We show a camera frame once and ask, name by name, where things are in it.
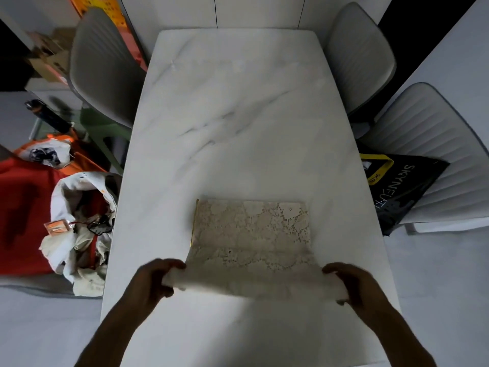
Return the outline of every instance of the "black bag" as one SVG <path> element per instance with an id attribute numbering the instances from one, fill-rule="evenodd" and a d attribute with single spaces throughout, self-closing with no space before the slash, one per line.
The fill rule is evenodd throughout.
<path id="1" fill-rule="evenodd" d="M 381 154 L 357 142 L 382 234 L 388 236 L 449 163 L 419 155 Z"/>

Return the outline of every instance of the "red bag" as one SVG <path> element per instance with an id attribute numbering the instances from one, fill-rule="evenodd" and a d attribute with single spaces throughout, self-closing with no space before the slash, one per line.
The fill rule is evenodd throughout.
<path id="1" fill-rule="evenodd" d="M 0 162 L 0 274 L 52 273 L 39 250 L 51 221 L 51 195 L 64 174 L 19 158 Z"/>

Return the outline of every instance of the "hand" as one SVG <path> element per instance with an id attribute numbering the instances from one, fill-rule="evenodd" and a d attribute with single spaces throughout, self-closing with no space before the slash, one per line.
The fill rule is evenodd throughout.
<path id="1" fill-rule="evenodd" d="M 162 298 L 173 295 L 173 288 L 161 284 L 163 276 L 172 268 L 185 267 L 185 263 L 178 259 L 154 259 L 139 267 L 117 306 L 134 317 L 139 326 Z"/>
<path id="2" fill-rule="evenodd" d="M 336 273 L 345 283 L 349 299 L 346 301 L 360 319 L 374 332 L 381 326 L 385 316 L 396 312 L 372 275 L 351 264 L 331 263 L 323 268 L 324 273 Z"/>

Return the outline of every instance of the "crumpled cloth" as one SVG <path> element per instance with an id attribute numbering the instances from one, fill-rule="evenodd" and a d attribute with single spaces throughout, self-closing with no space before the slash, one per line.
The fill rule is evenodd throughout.
<path id="1" fill-rule="evenodd" d="M 345 300 L 343 282 L 325 275 L 310 251 L 302 203 L 198 201 L 185 270 L 162 284 L 269 300 Z"/>

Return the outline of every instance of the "human arm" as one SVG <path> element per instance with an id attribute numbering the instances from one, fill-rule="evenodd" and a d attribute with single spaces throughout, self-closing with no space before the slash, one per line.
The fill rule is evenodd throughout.
<path id="1" fill-rule="evenodd" d="M 173 295 L 173 288 L 161 280 L 171 268 L 184 269 L 177 259 L 155 259 L 141 266 L 124 294 L 109 311 L 75 367 L 118 367 L 133 333 L 151 314 L 158 302 Z"/>
<path id="2" fill-rule="evenodd" d="M 436 367 L 433 357 L 369 272 L 344 263 L 328 264 L 323 272 L 336 273 L 345 283 L 349 296 L 346 303 L 377 335 L 392 367 Z"/>

